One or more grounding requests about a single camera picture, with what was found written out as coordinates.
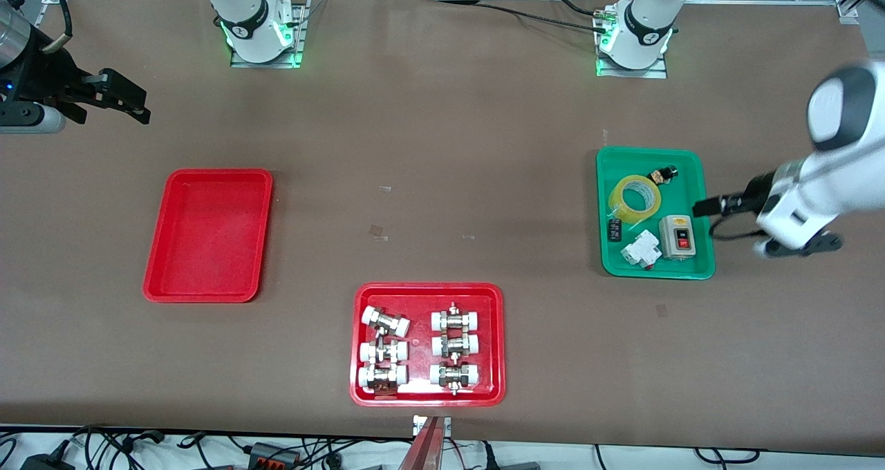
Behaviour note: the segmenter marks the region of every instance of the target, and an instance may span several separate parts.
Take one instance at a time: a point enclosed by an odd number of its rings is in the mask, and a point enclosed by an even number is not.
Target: silver cylinder
[[[0,0],[0,69],[21,55],[29,38],[31,23],[12,9],[8,1]]]

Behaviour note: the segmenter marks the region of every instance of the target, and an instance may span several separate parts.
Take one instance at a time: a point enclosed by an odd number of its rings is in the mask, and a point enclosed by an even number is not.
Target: white robotic arm
[[[743,193],[695,204],[695,216],[756,212],[771,238],[766,258],[808,256],[841,247],[826,230],[838,215],[885,208],[885,63],[835,71],[812,93],[808,129],[815,151],[756,177]]]
[[[234,51],[243,60],[274,60],[294,43],[289,0],[209,0]]]
[[[645,69],[667,50],[673,21],[686,0],[620,0],[607,11],[616,14],[599,50],[619,66]]]

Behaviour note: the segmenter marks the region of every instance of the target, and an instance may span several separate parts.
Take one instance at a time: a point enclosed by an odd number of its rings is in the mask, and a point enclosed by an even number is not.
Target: green tray
[[[625,176],[639,174],[645,176],[655,169],[675,165],[679,175],[670,183],[660,186],[661,208],[651,218],[633,227],[623,224],[621,241],[608,241],[608,220],[611,209],[608,198],[611,190]],[[714,242],[710,238],[710,220],[708,218],[692,218],[692,230],[695,233],[696,255],[684,261],[658,259],[655,267],[645,270],[638,265],[626,262],[620,250],[633,239],[648,230],[658,237],[658,222],[671,214],[691,216],[691,206],[707,197],[704,186],[704,169],[701,159],[689,151],[674,149],[638,149],[633,147],[604,147],[597,154],[597,189],[599,202],[599,239],[603,266],[614,276],[630,276],[637,278],[671,278],[680,280],[706,280],[716,271],[714,258]],[[635,192],[626,192],[624,198],[631,203],[631,196],[639,200]]]

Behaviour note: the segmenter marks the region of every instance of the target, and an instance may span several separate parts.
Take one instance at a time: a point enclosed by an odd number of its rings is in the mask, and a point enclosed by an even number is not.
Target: power switch box
[[[695,256],[695,233],[691,229],[690,217],[676,214],[662,218],[658,231],[661,252],[665,259],[688,259]]]

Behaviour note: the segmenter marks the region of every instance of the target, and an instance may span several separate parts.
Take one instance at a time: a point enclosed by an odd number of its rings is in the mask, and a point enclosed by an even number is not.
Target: clear adhesive tape
[[[633,190],[642,196],[645,209],[636,211],[630,207],[624,200],[624,190]],[[611,208],[611,214],[629,225],[642,223],[645,219],[654,216],[661,208],[661,192],[654,181],[638,174],[631,174],[624,177],[614,186],[614,190],[611,190],[609,208]]]

